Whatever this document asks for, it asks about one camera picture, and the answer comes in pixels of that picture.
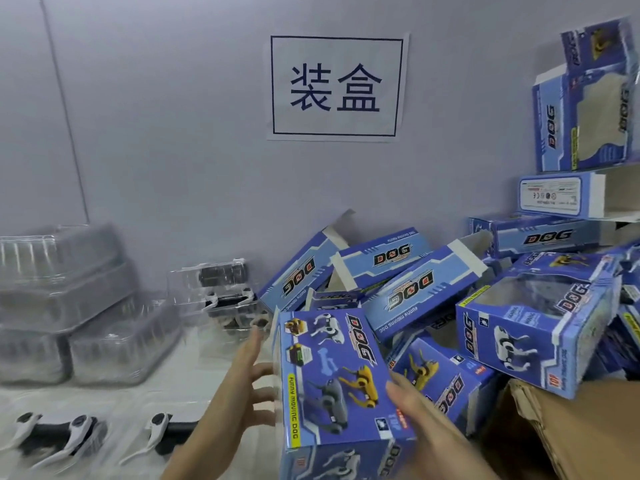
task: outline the paper sign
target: paper sign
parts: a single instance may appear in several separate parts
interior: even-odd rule
[[[272,36],[268,139],[392,141],[402,120],[404,38]]]

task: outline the wall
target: wall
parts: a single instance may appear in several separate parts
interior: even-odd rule
[[[38,0],[0,0],[0,235],[86,221]]]
[[[275,271],[331,215],[434,245],[515,206],[534,170],[530,87],[558,32],[640,0],[45,0],[86,204],[144,283],[252,250]],[[392,144],[267,141],[271,34],[411,33]]]

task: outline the white robot dog image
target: white robot dog image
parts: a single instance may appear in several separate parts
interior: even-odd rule
[[[318,325],[318,322],[320,320],[324,320],[324,326],[316,329],[316,331],[314,331],[311,336],[315,337],[318,333],[324,333],[326,334],[326,337],[322,339],[320,344],[324,343],[325,340],[332,340],[336,344],[343,344],[344,334],[342,333],[342,330],[340,330],[340,324],[338,323],[338,320],[336,320],[335,317],[332,317],[328,313],[323,313],[322,315],[316,316],[314,325]]]
[[[314,477],[314,480],[319,480],[327,476],[334,476],[339,480],[355,480],[358,476],[358,467],[360,466],[360,455],[356,453],[356,450],[345,450],[333,454],[327,461],[324,462],[323,467],[328,467],[329,464],[335,459],[345,459],[343,467],[334,467]]]
[[[493,329],[493,336],[495,338],[495,351],[498,355],[498,359],[502,364],[510,371],[523,372],[531,367],[530,362],[525,362],[524,365],[515,365],[513,359],[515,357],[527,357],[529,355],[538,353],[537,349],[520,350],[517,347],[519,340],[528,339],[528,335],[522,337],[512,337],[509,333],[500,326]]]

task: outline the brown cardboard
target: brown cardboard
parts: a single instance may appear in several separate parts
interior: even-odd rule
[[[512,380],[481,446],[506,480],[638,480],[639,408],[640,382],[587,382],[569,401]]]

